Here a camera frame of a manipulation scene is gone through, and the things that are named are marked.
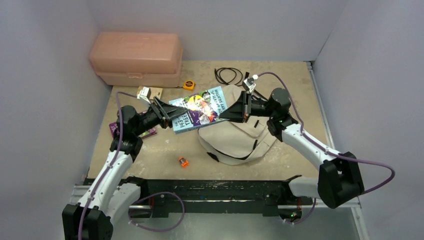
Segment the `light blue treehouse book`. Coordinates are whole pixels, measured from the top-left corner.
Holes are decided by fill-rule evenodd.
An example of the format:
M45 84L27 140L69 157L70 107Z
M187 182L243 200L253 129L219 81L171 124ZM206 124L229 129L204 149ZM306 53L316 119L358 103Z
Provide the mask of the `light blue treehouse book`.
M170 100L169 104L187 110L185 114L172 121L172 129L175 134L224 122L225 120L220 118L220 114L228 108L221 86Z

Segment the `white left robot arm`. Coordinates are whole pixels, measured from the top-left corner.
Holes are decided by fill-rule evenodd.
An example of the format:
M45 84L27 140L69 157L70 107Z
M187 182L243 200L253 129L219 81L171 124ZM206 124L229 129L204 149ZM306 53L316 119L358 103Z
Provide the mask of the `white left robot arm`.
M109 154L99 174L89 189L75 204L67 204L62 211L64 238L66 240L110 240L114 225L123 214L129 213L132 204L142 205L167 191L149 194L143 187L144 179L129 177L119 185L122 176L132 166L143 146L141 133L161 126L172 128L172 121L189 108L171 105L154 97L142 100L148 104L146 113L139 114L131 105L121 106L116 93L117 124Z

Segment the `purple paperback book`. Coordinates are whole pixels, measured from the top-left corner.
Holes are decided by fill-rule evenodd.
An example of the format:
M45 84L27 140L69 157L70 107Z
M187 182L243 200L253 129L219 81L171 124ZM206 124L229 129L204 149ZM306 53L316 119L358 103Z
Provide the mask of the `purple paperback book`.
M150 136L156 135L157 134L157 130L155 127L150 128L148 130L146 130L145 132L140 132L139 128L131 123L131 117L134 115L134 113L125 113L124 110L122 110L123 116L122 116L122 126L125 129L125 137L127 135L131 134L135 134L138 133L139 137L141 139L145 139L148 138ZM108 125L110 133L112 135L113 138L117 137L120 133L120 122L112 122Z

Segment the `beige canvas backpack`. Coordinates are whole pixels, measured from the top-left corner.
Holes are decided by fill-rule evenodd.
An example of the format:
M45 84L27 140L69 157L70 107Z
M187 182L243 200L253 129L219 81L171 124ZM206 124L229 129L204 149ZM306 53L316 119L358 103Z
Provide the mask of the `beige canvas backpack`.
M198 129L197 138L213 160L229 166L245 164L264 157L276 142L267 120L251 116L246 123L221 121Z

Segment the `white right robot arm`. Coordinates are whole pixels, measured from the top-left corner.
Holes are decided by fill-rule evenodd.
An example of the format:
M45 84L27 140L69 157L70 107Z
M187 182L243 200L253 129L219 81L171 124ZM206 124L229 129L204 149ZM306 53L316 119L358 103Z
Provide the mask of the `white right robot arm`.
M309 197L335 209L365 192L356 157L351 152L340 153L309 136L290 114L287 90L274 89L267 101L245 93L243 101L245 118L267 117L271 135L295 149L318 170L317 178L295 176L287 180L280 191L284 202L292 204L300 197Z

